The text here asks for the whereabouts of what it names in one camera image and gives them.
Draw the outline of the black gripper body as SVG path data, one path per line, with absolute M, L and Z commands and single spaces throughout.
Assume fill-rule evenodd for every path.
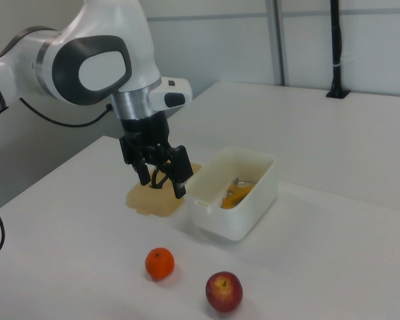
M 122 119 L 124 136 L 120 138 L 122 150 L 133 147 L 159 147 L 164 150 L 171 148 L 169 125 L 164 111 L 159 111 L 142 119 Z

